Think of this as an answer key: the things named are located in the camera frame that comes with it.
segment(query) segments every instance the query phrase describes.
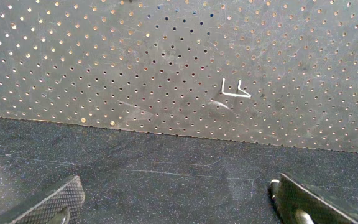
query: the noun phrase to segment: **black textured grip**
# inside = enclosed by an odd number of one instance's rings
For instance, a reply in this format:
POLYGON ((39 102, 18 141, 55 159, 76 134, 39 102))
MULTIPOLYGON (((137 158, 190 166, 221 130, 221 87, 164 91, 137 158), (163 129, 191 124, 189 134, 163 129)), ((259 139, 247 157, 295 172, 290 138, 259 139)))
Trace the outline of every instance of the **black textured grip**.
POLYGON ((0 215, 0 224, 53 223, 59 216, 76 223, 84 200, 80 177, 70 176, 0 215))

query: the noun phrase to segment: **black tabletop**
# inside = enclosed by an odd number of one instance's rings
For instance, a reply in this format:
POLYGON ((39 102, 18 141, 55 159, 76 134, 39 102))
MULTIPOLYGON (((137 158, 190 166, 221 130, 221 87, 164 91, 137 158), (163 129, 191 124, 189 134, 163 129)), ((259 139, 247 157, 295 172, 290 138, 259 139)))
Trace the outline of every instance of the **black tabletop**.
POLYGON ((0 119, 0 214, 81 177, 80 223, 280 223, 289 172, 358 206, 358 154, 0 119))

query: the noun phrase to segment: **white hook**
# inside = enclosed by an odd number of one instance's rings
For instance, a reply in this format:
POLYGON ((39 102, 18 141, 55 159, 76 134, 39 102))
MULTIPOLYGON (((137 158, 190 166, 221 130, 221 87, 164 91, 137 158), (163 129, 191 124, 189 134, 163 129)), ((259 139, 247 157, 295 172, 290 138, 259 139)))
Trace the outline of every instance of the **white hook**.
POLYGON ((235 93, 225 93, 224 92, 224 82, 226 81, 225 78, 222 79, 222 93, 223 95, 226 96, 234 96, 234 97, 245 97, 245 98, 251 98, 251 95, 249 93, 247 93, 244 90, 241 90, 240 86, 241 86, 241 80, 239 80, 239 85, 237 86, 237 89, 241 92, 243 92, 245 95, 241 95, 241 94, 235 94, 235 93))

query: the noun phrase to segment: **pegboard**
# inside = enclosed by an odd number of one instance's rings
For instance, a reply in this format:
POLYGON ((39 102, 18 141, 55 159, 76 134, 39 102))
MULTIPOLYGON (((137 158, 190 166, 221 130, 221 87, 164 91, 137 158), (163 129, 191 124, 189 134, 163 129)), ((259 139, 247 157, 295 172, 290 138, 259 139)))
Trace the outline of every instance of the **pegboard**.
POLYGON ((0 117, 358 152, 358 1, 0 1, 0 117))

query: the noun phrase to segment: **pegboard hook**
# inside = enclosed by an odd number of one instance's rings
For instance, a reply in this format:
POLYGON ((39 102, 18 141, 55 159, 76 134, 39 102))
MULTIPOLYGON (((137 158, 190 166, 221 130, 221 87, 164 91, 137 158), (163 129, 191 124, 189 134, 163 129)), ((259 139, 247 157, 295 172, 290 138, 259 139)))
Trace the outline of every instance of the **pegboard hook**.
POLYGON ((234 96, 234 97, 245 97, 245 98, 251 98, 251 94, 247 93, 244 90, 241 90, 240 86, 241 86, 241 80, 239 80, 239 85, 237 86, 237 89, 241 92, 243 92, 245 95, 241 95, 241 94, 235 94, 235 93, 225 93, 224 92, 224 82, 226 81, 225 78, 222 79, 222 93, 223 95, 226 96, 234 96))

